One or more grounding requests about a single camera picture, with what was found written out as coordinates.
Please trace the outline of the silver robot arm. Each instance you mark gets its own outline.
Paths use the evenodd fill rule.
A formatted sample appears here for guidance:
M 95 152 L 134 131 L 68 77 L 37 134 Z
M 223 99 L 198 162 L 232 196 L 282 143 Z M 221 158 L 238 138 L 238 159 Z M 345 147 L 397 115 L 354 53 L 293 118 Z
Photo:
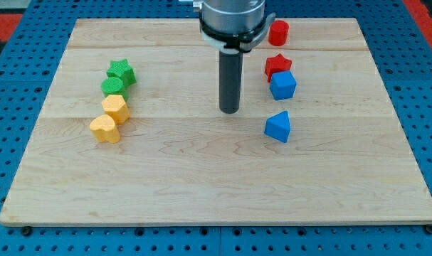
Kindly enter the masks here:
M 265 0 L 183 0 L 199 16 L 203 40 L 221 53 L 249 53 L 268 34 L 276 13 L 265 13 Z

